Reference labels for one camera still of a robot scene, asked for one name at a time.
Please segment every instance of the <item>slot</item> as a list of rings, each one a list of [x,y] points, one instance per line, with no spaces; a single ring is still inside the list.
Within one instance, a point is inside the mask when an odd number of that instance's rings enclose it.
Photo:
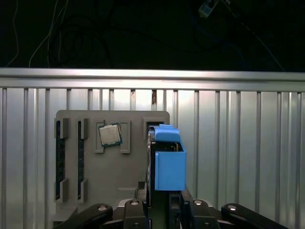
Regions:
[[[60,184],[65,179],[65,139],[61,139],[61,122],[56,122],[55,199],[61,198]]]
[[[81,199],[81,183],[84,180],[85,140],[81,138],[81,121],[78,122],[78,183],[77,199]]]
[[[146,122],[146,135],[145,138],[147,138],[148,131],[150,130],[149,126],[159,126],[160,124],[164,124],[163,121],[152,121],[152,122]]]

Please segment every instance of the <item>aluminum panel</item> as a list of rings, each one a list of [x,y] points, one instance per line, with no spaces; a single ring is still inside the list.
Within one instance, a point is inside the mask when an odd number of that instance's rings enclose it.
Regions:
[[[131,91],[114,90],[114,110],[129,111],[131,109]]]
[[[28,228],[35,224],[35,204],[36,204],[36,187],[37,187],[37,113],[38,113],[38,89],[29,89],[26,92],[24,100],[24,155],[25,170],[23,177],[25,184],[24,196],[26,201],[25,224]]]
[[[257,93],[241,92],[239,204],[255,210]]]
[[[0,89],[0,227],[6,224],[6,89]]]
[[[174,125],[174,93],[173,90],[166,91],[166,111],[170,114],[170,124]]]
[[[88,89],[72,89],[67,95],[67,109],[88,110]]]
[[[137,111],[151,111],[152,94],[152,90],[135,90],[135,109]]]
[[[199,92],[198,198],[218,206],[218,146],[216,92]]]
[[[67,109],[67,90],[50,89],[46,91],[46,215],[47,222],[55,214],[54,181],[55,181],[55,138],[54,120],[59,110]]]
[[[93,89],[88,91],[88,109],[101,110],[102,109],[102,91],[100,89]]]
[[[36,191],[35,191],[35,207],[34,207],[34,228],[40,229],[44,228],[45,222],[47,220],[45,208],[45,198],[46,198],[46,182],[49,179],[46,176],[46,90],[39,89],[37,94],[37,115],[36,115],[36,172],[35,180]]]
[[[194,91],[178,91],[178,128],[183,144],[186,148],[187,161],[186,161],[186,182],[191,193],[194,192],[195,182],[193,177],[194,173],[194,158],[198,154],[194,148],[194,111],[195,111],[195,93]]]
[[[289,93],[288,98],[288,191],[287,191],[287,225],[288,228],[296,228],[296,186],[297,186],[297,138],[298,136],[298,112],[299,101],[297,93]]]
[[[103,89],[103,94],[102,94],[102,109],[104,111],[110,110],[110,97],[109,96],[110,96],[109,89]]]
[[[302,93],[301,101],[301,150],[300,150],[300,226],[305,228],[305,93]]]
[[[219,93],[218,209],[221,209],[221,207],[227,203],[227,94],[227,92]]]
[[[277,93],[262,92],[259,213],[275,220],[277,189]]]
[[[227,95],[226,202],[237,203],[239,191],[240,94]]]
[[[165,104],[165,91],[164,90],[157,90],[157,111],[164,111],[164,104]]]
[[[251,205],[285,226],[305,227],[304,74],[1,69],[0,85],[2,229],[47,228],[54,214],[58,110],[139,106],[168,111],[186,137],[187,152],[194,152],[187,154],[194,196],[217,207]],[[137,91],[152,90],[155,104],[148,94],[139,102]],[[16,138],[21,141],[13,145]],[[21,145],[13,158],[8,149]]]
[[[281,96],[281,160],[280,160],[280,219],[279,223],[288,226],[288,107],[289,93]]]
[[[24,90],[7,89],[7,142],[6,142],[6,228],[23,227],[23,198],[26,198],[24,157]]]

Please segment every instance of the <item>dark background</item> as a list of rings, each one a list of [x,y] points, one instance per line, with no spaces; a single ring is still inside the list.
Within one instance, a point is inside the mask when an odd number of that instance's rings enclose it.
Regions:
[[[20,53],[10,67],[29,66],[30,57],[50,30],[55,2],[19,0],[15,23]],[[66,0],[58,1],[55,18],[65,3]],[[60,16],[52,30],[49,66],[281,71],[263,45],[240,24],[244,22],[286,71],[305,71],[304,0],[232,0],[238,19],[221,2],[208,19],[199,18],[202,3],[203,0],[69,0],[63,24]],[[0,3],[0,67],[16,54],[12,24],[15,8],[16,0]],[[72,15],[81,16],[70,20]],[[47,56],[46,41],[33,57],[31,67],[47,68]]]

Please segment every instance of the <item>blue plastic part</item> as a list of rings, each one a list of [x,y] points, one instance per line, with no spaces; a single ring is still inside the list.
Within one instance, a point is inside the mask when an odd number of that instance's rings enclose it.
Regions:
[[[160,125],[155,128],[155,140],[158,142],[181,142],[179,130],[172,125]]]
[[[186,189],[186,153],[156,152],[155,190]]]
[[[180,143],[182,151],[155,154],[155,190],[182,191],[186,189],[186,150],[179,130],[171,125],[155,127],[155,141]]]

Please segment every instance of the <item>cpu processor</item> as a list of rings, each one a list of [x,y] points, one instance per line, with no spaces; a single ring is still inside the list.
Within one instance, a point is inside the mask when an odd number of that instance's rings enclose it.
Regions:
[[[122,143],[121,129],[118,123],[99,126],[99,132],[103,147]]]

